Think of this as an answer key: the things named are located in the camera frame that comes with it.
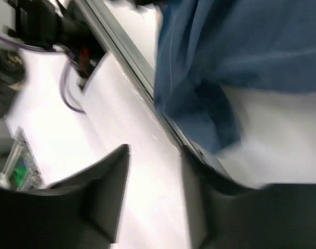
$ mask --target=purple cable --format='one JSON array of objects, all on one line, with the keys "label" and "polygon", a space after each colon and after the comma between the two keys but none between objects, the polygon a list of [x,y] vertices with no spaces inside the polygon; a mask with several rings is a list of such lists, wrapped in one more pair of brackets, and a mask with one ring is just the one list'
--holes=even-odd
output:
[{"label": "purple cable", "polygon": [[[49,49],[49,50],[45,50],[43,48],[37,48],[37,47],[31,47],[28,45],[24,45],[24,44],[19,44],[19,43],[15,43],[14,41],[8,40],[6,38],[3,38],[2,36],[0,36],[0,41],[3,42],[4,44],[7,44],[9,46],[12,46],[14,48],[21,48],[24,50],[28,50],[28,51],[32,51],[32,52],[42,52],[42,53],[57,53],[56,50],[54,49]],[[67,53],[64,52],[66,54],[68,54],[69,58],[72,59],[74,57],[74,55],[72,53]],[[71,68],[71,64],[70,62],[67,62],[67,64],[65,65],[63,72],[62,72],[62,76],[61,76],[61,82],[60,82],[60,94],[61,94],[61,98],[63,103],[72,111],[77,112],[77,113],[82,113],[85,114],[85,112],[81,109],[77,109],[75,107],[73,107],[68,100],[65,97],[65,89],[66,89],[66,83],[67,83],[67,77],[68,74],[70,72],[70,68]]]},{"label": "purple cable", "polygon": [[57,52],[54,49],[45,50],[43,48],[31,47],[31,46],[28,46],[28,45],[15,43],[14,41],[11,41],[11,40],[8,40],[6,38],[3,38],[2,36],[0,36],[0,41],[3,42],[4,44],[7,44],[7,45],[12,46],[14,48],[22,48],[22,49],[25,49],[25,50],[28,50],[28,51],[32,51],[32,52],[45,52],[45,53]]},{"label": "purple cable", "polygon": [[[73,57],[74,57],[74,55],[73,55],[72,53],[69,53],[68,56],[69,56],[69,59],[70,59],[70,60],[73,59]],[[61,82],[60,82],[60,94],[61,94],[61,98],[62,98],[63,103],[64,103],[70,110],[73,110],[73,111],[76,112],[76,113],[85,114],[85,112],[84,112],[82,109],[78,109],[78,108],[73,107],[73,106],[68,102],[68,100],[67,100],[66,97],[65,97],[66,83],[67,83],[67,78],[68,78],[70,69],[71,69],[71,63],[70,63],[70,61],[67,61],[67,62],[66,62],[66,65],[65,65],[64,68],[63,68],[62,75],[61,75]]]}]

